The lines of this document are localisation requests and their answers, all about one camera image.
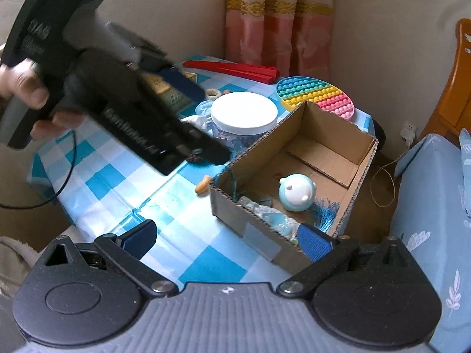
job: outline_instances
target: brown floor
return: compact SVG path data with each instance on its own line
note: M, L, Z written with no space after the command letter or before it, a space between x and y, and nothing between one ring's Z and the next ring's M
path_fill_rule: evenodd
M374 158L353 206L345 234L360 242L379 243L389 233L389 226L397 205L397 191L399 190L400 181L395 182L396 199L389 207L378 207L370 194L370 182L373 175L380 166L384 166L389 162L390 160L382 154L378 154ZM394 176L394 165L387 167L387 170ZM379 204L386 205L391 201L394 191L391 180L384 171L376 175L372 190Z

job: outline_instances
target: ribbed gray surface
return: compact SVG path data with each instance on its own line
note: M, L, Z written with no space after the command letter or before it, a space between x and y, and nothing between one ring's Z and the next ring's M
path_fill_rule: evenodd
M421 345L403 352L430 353ZM63 350L29 344L18 353ZM188 284L176 297L151 301L132 328L74 353L360 353L320 328L301 300L267 284Z

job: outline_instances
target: blue checkered tablecloth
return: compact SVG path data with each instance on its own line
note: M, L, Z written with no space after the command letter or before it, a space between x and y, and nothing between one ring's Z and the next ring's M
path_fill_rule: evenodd
M212 57L195 60L221 61ZM187 69L198 74L203 88L251 91L269 97L280 121L288 112L281 106L275 85ZM180 113L195 113L195 105ZM372 134L371 117L356 109L352 121ZM124 233L144 219L158 227L157 243L142 262L177 283L271 282L277 286L289 274L261 257L241 238L213 217L209 196L198 197L195 186L223 166L182 163L163 176L88 120L77 130L77 165L59 201L84 239ZM71 134L41 147L34 157L29 180L58 190L70 169Z

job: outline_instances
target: hand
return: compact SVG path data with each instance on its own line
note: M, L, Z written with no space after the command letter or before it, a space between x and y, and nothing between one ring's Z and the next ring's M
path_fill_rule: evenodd
M31 69L31 61L23 61L14 68L0 66L0 95L9 99L17 96L30 108L39 110L49 98L49 91ZM61 110L51 120L37 121L31 131L33 139L52 140L80 126L85 116L78 110Z

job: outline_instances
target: black handle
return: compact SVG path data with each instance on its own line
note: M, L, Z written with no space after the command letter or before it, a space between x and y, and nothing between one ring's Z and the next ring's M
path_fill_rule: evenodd
M46 119L64 96L63 82L58 79L45 79L49 98L40 110L30 109L22 100L14 96L9 101L0 118L0 142L13 149L24 149L30 142L33 125Z

